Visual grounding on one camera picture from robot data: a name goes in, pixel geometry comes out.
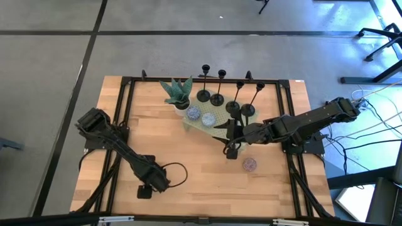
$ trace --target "gray floor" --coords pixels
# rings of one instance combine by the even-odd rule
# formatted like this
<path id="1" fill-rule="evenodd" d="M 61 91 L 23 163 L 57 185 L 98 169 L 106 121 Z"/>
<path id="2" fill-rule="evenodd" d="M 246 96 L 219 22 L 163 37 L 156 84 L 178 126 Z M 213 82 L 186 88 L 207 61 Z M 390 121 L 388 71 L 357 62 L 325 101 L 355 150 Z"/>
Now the gray floor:
<path id="1" fill-rule="evenodd" d="M 376 1 L 381 12 L 389 5 Z M 101 1 L 0 1 L 0 30 L 91 30 Z M 380 28 L 369 3 L 271 0 L 109 0 L 100 30 L 266 30 L 357 31 Z M 385 17 L 388 23 L 392 18 Z M 82 63 L 88 36 L 0 36 L 0 137 L 25 143 L 24 151 L 0 152 L 0 218 L 29 214 L 37 186 L 56 138 Z M 208 63 L 211 72 L 227 70 L 243 78 L 303 79 L 311 106 L 350 97 L 357 85 L 341 85 L 343 76 L 374 77 L 397 62 L 392 48 L 373 62 L 362 59 L 387 42 L 380 36 L 98 36 L 75 108 L 44 214 L 67 213 L 78 175 L 84 139 L 73 123 L 96 105 L 105 75 L 187 77 Z M 363 86 L 379 89 L 381 86 Z M 401 88 L 381 94 L 397 101 Z M 382 117 L 396 113 L 388 100 L 370 97 Z M 402 109 L 402 102 L 396 103 Z M 366 110 L 357 121 L 333 126 L 341 136 L 378 123 Z M 396 118 L 391 125 L 401 124 Z M 341 141 L 345 147 L 396 139 L 392 132 Z M 348 156 L 369 169 L 394 164 L 399 143 L 351 150 Z M 343 157 L 329 146 L 325 159 L 339 168 Z M 364 171 L 348 163 L 348 172 Z"/>

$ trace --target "white cable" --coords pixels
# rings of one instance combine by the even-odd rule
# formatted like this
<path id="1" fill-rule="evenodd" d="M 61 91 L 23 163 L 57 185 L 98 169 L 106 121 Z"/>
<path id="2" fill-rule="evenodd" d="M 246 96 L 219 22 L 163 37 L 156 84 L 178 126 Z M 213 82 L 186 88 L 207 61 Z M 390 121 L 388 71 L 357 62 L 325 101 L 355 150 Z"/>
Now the white cable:
<path id="1" fill-rule="evenodd" d="M 398 107 L 396 106 L 396 104 L 395 104 L 389 97 L 387 97 L 387 96 L 385 96 L 385 95 L 378 94 L 378 93 L 376 93 L 375 91 L 372 91 L 372 90 L 366 90 L 366 89 L 355 90 L 355 91 L 353 91 L 352 94 L 351 94 L 352 100 L 357 100 L 357 99 L 354 98 L 353 94 L 355 94 L 355 93 L 358 92 L 358 91 L 370 92 L 370 93 L 372 93 L 372 94 L 376 94 L 376 95 L 378 95 L 378 96 L 380 96 L 380 97 L 384 97 L 384 98 L 388 99 L 388 100 L 394 105 L 396 111 L 399 112 Z"/>
<path id="2" fill-rule="evenodd" d="M 399 80 L 399 81 L 397 81 L 397 82 L 394 82 L 394 83 L 392 83 L 391 85 L 387 85 L 387 86 L 385 86 L 385 87 L 382 88 L 382 89 L 379 89 L 379 90 L 376 90 L 376 91 L 372 91 L 372 93 L 370 93 L 370 94 L 364 95 L 364 96 L 362 96 L 361 98 L 359 98 L 359 99 L 357 99 L 357 100 L 353 100 L 352 103 L 355 102 L 355 101 L 361 100 L 361 99 L 363 99 L 363 98 L 366 98 L 366 97 L 368 97 L 368 96 L 370 96 L 370 95 L 372 95 L 372 94 L 376 94 L 376 93 L 378 93 L 378 92 L 380 92 L 380 91 L 383 91 L 384 89 L 390 88 L 391 86 L 396 85 L 396 84 L 398 84 L 398 83 L 400 83 L 400 82 L 402 82 L 402 80 Z"/>
<path id="3" fill-rule="evenodd" d="M 348 134 L 348 135 L 346 135 L 346 136 L 341 136 L 341 137 L 339 137 L 339 139 L 335 139 L 335 140 L 336 140 L 336 141 L 340 141 L 341 139 L 343 139 L 343 138 L 345 138 L 345 137 L 349 137 L 349 136 L 351 136 L 351 135 L 355 135 L 355 134 L 357 134 L 357 133 L 360 133 L 360 132 L 366 131 L 366 130 L 368 130 L 368 129 L 371 129 L 371 128 L 373 128 L 373 127 L 376 127 L 376 126 L 378 126 L 378 125 L 381 125 L 382 123 L 384 123 L 384 122 L 386 122 L 386 121 L 389 121 L 389 120 L 395 118 L 396 116 L 399 116 L 400 114 L 402 114 L 402 111 L 401 111 L 401 112 L 398 112 L 396 115 L 390 117 L 389 119 L 386 119 L 386 120 L 384 120 L 384 121 L 382 121 L 382 122 L 379 122 L 379 123 L 377 123 L 377 124 L 375 124 L 375 125 L 373 125 L 373 126 L 367 127 L 367 128 L 365 128 L 365 129 L 362 129 L 362 130 L 357 131 L 357 132 L 353 132 L 353 133 Z"/>

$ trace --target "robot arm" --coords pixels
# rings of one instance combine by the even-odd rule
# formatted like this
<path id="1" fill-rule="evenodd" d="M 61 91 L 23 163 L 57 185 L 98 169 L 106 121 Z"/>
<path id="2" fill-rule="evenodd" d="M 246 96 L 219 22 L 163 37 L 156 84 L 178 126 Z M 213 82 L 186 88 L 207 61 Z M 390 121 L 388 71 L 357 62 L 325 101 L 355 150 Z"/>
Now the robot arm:
<path id="1" fill-rule="evenodd" d="M 144 156 L 135 153 L 121 139 L 119 130 L 110 123 L 109 116 L 100 109 L 92 108 L 75 125 L 80 135 L 87 139 L 100 139 L 108 149 L 116 150 L 129 164 L 146 190 L 146 198 L 150 198 L 152 189 L 163 192 L 169 188 L 170 181 L 166 178 L 166 170 L 155 162 L 154 156 Z"/>
<path id="2" fill-rule="evenodd" d="M 293 146 L 302 146 L 319 130 L 335 122 L 352 122 L 360 111 L 349 99 L 338 97 L 325 106 L 298 116 L 283 115 L 266 119 L 263 123 L 243 126 L 240 112 L 233 113 L 225 124 L 215 126 L 227 129 L 228 139 L 216 139 L 225 143 L 224 153 L 228 159 L 237 158 L 241 143 L 269 144 L 290 140 Z"/>

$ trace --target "plant pot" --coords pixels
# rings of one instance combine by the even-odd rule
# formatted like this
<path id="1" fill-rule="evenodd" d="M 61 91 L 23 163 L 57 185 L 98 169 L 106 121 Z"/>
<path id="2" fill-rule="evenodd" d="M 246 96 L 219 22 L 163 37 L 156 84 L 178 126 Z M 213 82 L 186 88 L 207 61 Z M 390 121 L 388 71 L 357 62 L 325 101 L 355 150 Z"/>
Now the plant pot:
<path id="1" fill-rule="evenodd" d="M 186 111 L 187 111 L 187 109 L 190 107 L 190 105 L 191 105 L 191 100 L 190 100 L 190 103 L 188 104 L 188 106 L 187 106 L 185 109 L 178 109 L 178 108 L 174 105 L 176 115 L 184 117 L 184 116 L 186 115 Z"/>

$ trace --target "wooden table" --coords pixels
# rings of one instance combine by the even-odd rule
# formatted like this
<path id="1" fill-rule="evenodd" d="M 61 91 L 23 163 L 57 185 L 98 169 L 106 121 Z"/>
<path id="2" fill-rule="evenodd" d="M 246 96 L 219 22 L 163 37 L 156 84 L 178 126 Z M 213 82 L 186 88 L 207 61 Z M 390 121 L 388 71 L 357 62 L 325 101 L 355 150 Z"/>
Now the wooden table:
<path id="1" fill-rule="evenodd" d="M 121 77 L 106 76 L 97 108 L 110 116 L 114 114 Z M 304 81 L 290 80 L 296 114 L 310 110 Z M 217 90 L 217 83 L 208 89 Z M 194 83 L 192 97 L 202 83 Z M 238 101 L 247 103 L 256 90 L 255 84 L 245 84 Z M 236 86 L 223 83 L 221 93 L 234 96 Z M 223 144 L 197 129 L 186 132 L 182 118 L 173 106 L 163 101 L 167 94 L 158 82 L 136 82 L 129 117 L 128 144 L 139 154 L 153 154 L 160 165 L 180 162 L 188 170 L 188 180 L 181 186 L 153 193 L 150 200 L 136 198 L 141 182 L 134 176 L 126 161 L 122 161 L 112 212 L 136 215 L 181 215 L 210 217 L 295 217 L 286 156 L 281 144 L 253 144 L 228 160 L 222 154 Z M 257 121 L 280 115 L 274 85 L 266 85 L 254 101 L 259 111 Z M 105 151 L 96 150 L 82 163 L 71 204 L 76 210 L 90 197 L 99 183 Z M 257 168 L 252 173 L 243 170 L 245 158 L 254 158 Z M 320 159 L 304 154 L 308 184 L 318 201 L 334 214 L 325 171 Z M 182 181 L 185 173 L 180 166 L 167 167 L 172 185 Z M 104 193 L 101 210 L 106 209 L 109 188 Z M 299 188 L 302 214 L 306 215 L 303 192 Z"/>

